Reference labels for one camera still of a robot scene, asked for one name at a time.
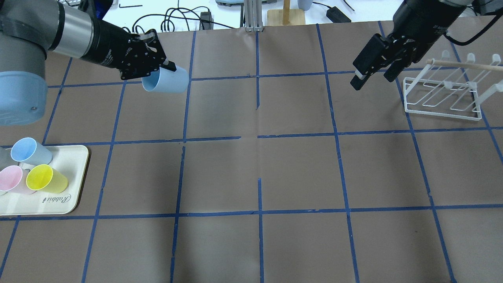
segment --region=wooden dowel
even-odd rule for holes
[[[491,71],[503,72],[503,66],[469,64],[469,63],[459,63],[459,62],[450,62],[450,61],[441,61],[441,60],[435,60],[435,62],[434,62],[431,59],[426,61],[426,64],[430,64],[430,65],[434,64],[435,66],[444,66],[444,67],[469,68],[469,69],[491,70]]]
[[[290,0],[284,0],[283,2],[283,25],[288,25],[290,21]]]

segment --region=light blue joint cover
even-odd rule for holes
[[[39,75],[0,72],[0,126],[38,121],[44,116],[46,98],[47,84]]]

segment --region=yellow cup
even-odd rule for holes
[[[61,193],[68,179],[47,164],[35,166],[26,177],[26,185],[34,191]]]

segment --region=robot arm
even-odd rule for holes
[[[392,82],[411,63],[417,63],[473,0],[404,0],[393,16],[387,36],[372,36],[353,61],[351,85],[360,90],[379,69]]]
[[[148,77],[161,68],[177,70],[155,30],[129,34],[98,19],[111,4],[86,0],[77,10],[55,0],[0,0],[0,125],[43,116],[47,51],[116,68],[122,80]]]

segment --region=wooden post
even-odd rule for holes
[[[287,26],[290,21],[290,0],[283,1],[283,25]]]

